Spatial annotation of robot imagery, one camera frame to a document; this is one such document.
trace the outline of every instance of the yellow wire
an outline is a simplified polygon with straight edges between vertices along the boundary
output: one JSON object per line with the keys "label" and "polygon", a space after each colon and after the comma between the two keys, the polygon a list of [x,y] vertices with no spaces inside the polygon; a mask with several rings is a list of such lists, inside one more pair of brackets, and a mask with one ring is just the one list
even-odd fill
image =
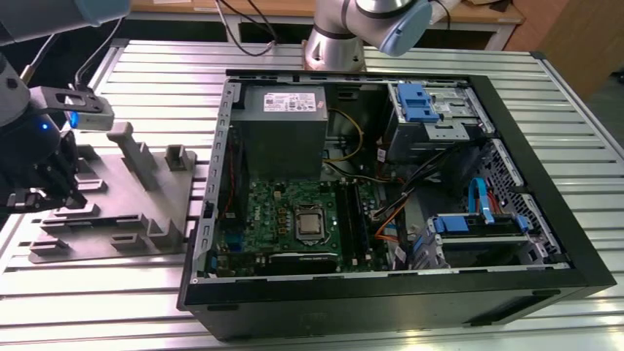
{"label": "yellow wire", "polygon": [[351,118],[349,115],[347,115],[341,110],[339,110],[337,108],[328,108],[328,111],[335,111],[337,112],[340,115],[343,115],[344,118],[347,118],[349,120],[349,122],[352,123],[355,129],[357,129],[357,133],[360,134],[360,143],[357,144],[357,148],[355,149],[355,151],[348,154],[347,156],[344,157],[340,157],[339,159],[323,159],[323,162],[340,162],[340,161],[344,161],[345,159],[349,159],[351,157],[353,157],[353,155],[360,152],[361,150],[361,146],[364,145],[364,132],[361,131],[361,128],[360,126],[357,125],[356,121]]}

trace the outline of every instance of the power supply label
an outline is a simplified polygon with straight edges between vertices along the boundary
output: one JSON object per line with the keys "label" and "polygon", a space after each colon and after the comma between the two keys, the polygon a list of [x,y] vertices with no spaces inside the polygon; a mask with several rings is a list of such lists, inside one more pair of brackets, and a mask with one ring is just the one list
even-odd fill
{"label": "power supply label", "polygon": [[312,93],[268,93],[264,112],[316,112],[316,98]]}

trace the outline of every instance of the sticker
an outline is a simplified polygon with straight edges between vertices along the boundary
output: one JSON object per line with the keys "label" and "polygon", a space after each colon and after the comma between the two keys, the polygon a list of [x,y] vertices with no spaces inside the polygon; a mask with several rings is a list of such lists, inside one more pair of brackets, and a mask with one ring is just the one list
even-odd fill
{"label": "sticker", "polygon": [[516,18],[499,18],[500,23],[520,23],[521,20],[517,20]]}
{"label": "sticker", "polygon": [[387,151],[383,148],[377,149],[377,161],[380,162],[387,161]]}
{"label": "sticker", "polygon": [[316,112],[316,98],[312,93],[268,93],[264,112]]}
{"label": "sticker", "polygon": [[216,9],[213,9],[211,7],[195,7],[193,11],[196,11],[196,12],[216,12]]}
{"label": "sticker", "polygon": [[400,246],[397,246],[397,248],[393,250],[393,254],[397,257],[397,259],[401,260],[403,263],[405,263],[408,255],[405,254],[405,251],[403,251]]}
{"label": "sticker", "polygon": [[451,107],[447,104],[435,104],[433,107],[436,109],[436,112],[451,113]]}
{"label": "sticker", "polygon": [[181,4],[184,2],[191,2],[191,0],[153,0],[156,5],[159,4]]}

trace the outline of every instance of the floor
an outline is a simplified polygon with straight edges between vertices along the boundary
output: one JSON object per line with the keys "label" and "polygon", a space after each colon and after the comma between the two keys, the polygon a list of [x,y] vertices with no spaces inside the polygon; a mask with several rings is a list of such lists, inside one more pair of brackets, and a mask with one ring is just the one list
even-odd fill
{"label": "floor", "polygon": [[587,102],[589,109],[624,146],[624,84],[611,77],[603,89]]}

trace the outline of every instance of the metal bracket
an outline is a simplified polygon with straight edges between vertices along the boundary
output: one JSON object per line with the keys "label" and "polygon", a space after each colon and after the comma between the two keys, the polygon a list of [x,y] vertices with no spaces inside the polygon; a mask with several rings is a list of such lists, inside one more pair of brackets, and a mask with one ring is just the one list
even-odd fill
{"label": "metal bracket", "polygon": [[469,140],[467,128],[460,121],[453,121],[449,124],[424,123],[427,134],[431,141],[461,141]]}
{"label": "metal bracket", "polygon": [[[73,101],[77,104],[71,105],[65,101]],[[57,111],[100,113],[103,110],[104,104],[93,93],[39,86],[31,89],[31,107],[25,114],[47,115]]]}

